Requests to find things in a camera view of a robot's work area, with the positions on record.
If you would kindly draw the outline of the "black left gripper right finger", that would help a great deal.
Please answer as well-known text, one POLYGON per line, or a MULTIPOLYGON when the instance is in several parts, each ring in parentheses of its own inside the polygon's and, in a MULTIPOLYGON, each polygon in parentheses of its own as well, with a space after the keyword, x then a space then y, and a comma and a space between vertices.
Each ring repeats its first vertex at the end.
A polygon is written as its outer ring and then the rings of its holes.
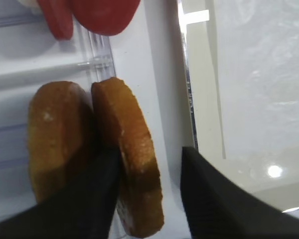
POLYGON ((226 178, 195 148, 183 147, 180 193, 193 239, 299 239, 299 219, 226 178))

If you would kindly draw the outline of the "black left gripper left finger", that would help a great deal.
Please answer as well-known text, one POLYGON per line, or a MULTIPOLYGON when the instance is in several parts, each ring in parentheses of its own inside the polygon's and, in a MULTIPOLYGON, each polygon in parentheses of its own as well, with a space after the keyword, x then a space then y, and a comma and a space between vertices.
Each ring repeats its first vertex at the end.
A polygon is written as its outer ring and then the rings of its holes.
POLYGON ((121 162, 116 147, 101 153, 52 197, 0 222, 0 239, 107 239, 118 198, 121 162))

